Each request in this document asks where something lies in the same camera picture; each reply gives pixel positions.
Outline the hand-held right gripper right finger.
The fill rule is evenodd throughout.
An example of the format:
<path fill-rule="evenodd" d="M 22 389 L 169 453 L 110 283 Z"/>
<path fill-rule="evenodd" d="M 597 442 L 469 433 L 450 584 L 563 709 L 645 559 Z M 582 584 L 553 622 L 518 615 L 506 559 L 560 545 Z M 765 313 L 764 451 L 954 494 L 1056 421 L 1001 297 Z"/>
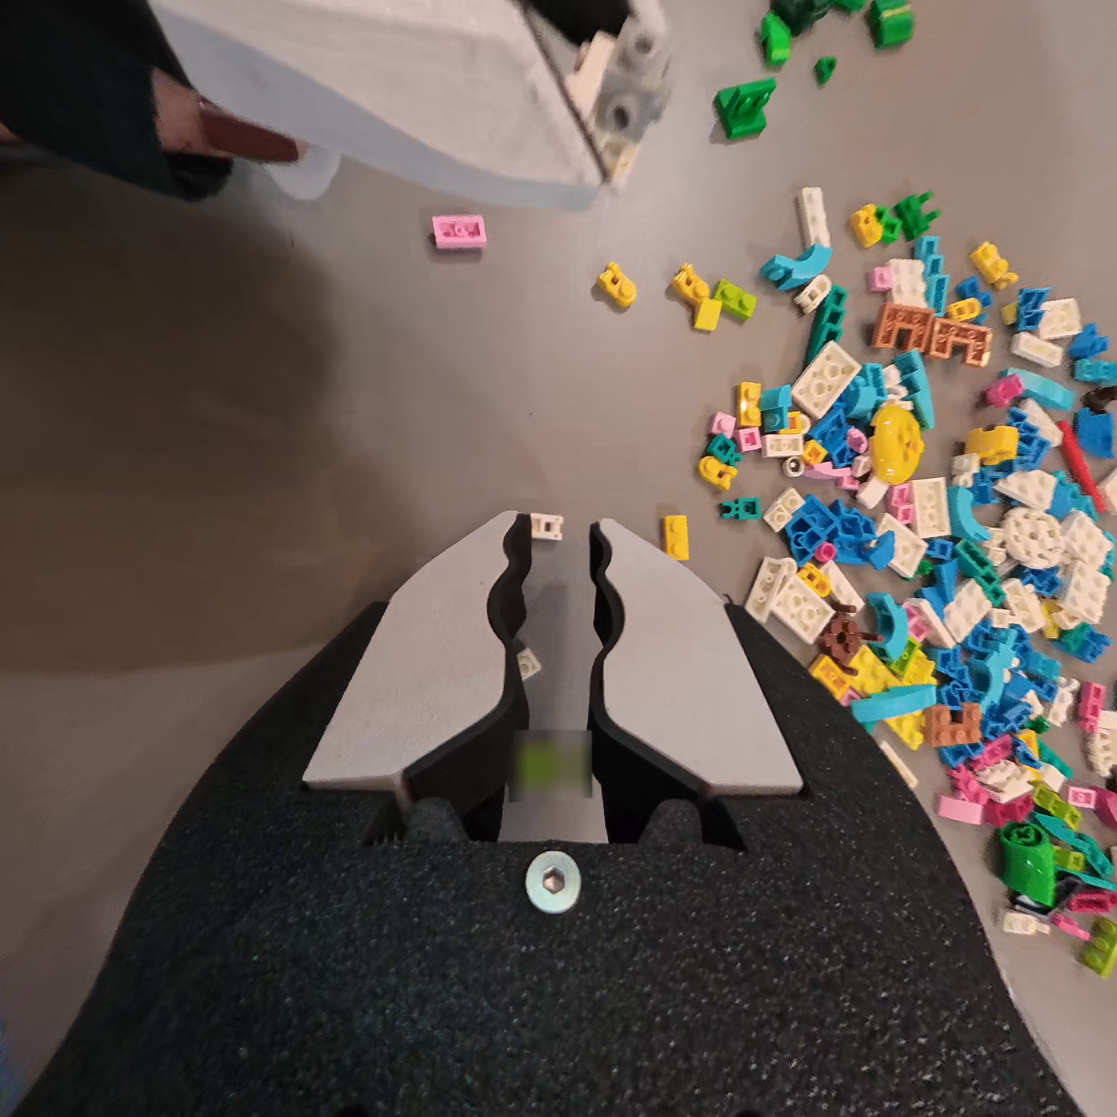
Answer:
<path fill-rule="evenodd" d="M 589 528 L 594 630 L 591 769 L 609 842 L 638 842 L 665 801 L 707 842 L 739 842 L 727 801 L 785 798 L 803 775 L 730 606 L 621 522 Z"/>

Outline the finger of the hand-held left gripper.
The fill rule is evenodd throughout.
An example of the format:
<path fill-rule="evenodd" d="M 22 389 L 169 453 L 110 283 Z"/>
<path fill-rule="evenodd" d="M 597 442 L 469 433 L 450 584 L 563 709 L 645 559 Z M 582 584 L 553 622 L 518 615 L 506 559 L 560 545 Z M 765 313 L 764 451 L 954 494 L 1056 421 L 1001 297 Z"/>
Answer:
<path fill-rule="evenodd" d="M 613 42 L 588 52 L 523 2 L 154 1 L 191 84 L 304 145 L 265 171 L 315 200 L 342 160 L 476 203 L 583 207 L 633 143 L 594 131 Z"/>

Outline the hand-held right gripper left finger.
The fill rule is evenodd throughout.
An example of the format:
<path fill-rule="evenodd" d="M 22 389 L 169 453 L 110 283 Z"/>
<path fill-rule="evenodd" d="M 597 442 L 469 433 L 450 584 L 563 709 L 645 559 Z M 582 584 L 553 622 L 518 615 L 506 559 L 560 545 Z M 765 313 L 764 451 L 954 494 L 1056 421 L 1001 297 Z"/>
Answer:
<path fill-rule="evenodd" d="M 388 601 L 303 771 L 310 789 L 441 798 L 495 841 L 529 704 L 515 654 L 532 565 L 527 515 L 506 510 L 441 551 Z"/>

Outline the grey white lego assembly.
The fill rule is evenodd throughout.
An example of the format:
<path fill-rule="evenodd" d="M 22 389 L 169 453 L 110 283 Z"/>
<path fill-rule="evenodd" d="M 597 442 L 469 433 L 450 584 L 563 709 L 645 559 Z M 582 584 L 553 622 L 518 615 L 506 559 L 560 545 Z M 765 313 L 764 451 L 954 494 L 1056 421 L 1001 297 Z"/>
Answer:
<path fill-rule="evenodd" d="M 629 15 L 618 34 L 597 31 L 580 45 L 565 77 L 565 92 L 612 187 L 624 184 L 638 145 L 662 116 L 668 62 L 663 18 L 641 9 Z"/>

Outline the person's left forearm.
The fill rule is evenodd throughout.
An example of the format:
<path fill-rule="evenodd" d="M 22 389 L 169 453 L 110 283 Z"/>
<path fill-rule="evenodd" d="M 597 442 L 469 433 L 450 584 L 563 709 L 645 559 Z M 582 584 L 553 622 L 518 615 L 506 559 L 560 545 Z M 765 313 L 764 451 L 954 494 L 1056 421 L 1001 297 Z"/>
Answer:
<path fill-rule="evenodd" d="M 19 140 L 136 187 L 200 201 L 232 160 L 162 149 L 151 75 L 192 90 L 148 2 L 3 1 L 1 119 Z"/>

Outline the pile of colourful lego pieces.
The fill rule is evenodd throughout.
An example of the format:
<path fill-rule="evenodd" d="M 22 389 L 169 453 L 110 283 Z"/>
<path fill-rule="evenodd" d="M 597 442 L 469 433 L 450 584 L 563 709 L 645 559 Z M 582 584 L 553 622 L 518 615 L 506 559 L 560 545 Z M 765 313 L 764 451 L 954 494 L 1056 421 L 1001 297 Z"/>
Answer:
<path fill-rule="evenodd" d="M 1114 681 L 1068 669 L 1114 651 L 1114 353 L 1077 300 L 1017 286 L 995 243 L 951 283 L 929 192 L 850 216 L 874 266 L 868 343 L 844 345 L 820 187 L 803 250 L 760 277 L 809 321 L 789 383 L 735 386 L 695 472 L 721 521 L 760 521 L 745 610 L 810 651 L 807 672 L 861 724 L 936 756 L 935 812 L 983 827 L 1001 930 L 1061 932 L 1114 974 Z"/>

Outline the group of green lego pieces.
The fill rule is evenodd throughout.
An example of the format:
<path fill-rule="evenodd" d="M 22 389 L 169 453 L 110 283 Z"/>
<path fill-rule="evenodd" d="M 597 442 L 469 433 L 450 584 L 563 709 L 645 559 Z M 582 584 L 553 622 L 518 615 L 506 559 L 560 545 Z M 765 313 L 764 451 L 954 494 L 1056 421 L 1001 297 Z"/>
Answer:
<path fill-rule="evenodd" d="M 767 106 L 776 89 L 776 74 L 789 62 L 797 39 L 832 10 L 862 15 L 874 49 L 904 45 L 914 34 L 909 1 L 770 1 L 757 28 L 757 45 L 767 75 L 717 90 L 712 106 L 724 137 L 753 137 L 767 127 Z"/>

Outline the person's left hand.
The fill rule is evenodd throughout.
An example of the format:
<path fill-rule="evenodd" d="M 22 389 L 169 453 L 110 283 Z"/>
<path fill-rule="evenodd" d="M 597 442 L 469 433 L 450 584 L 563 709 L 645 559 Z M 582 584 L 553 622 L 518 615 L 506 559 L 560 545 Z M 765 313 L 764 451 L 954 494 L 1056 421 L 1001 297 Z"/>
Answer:
<path fill-rule="evenodd" d="M 150 90 L 156 136 L 169 154 L 292 163 L 306 153 L 304 142 L 236 116 L 159 68 Z"/>

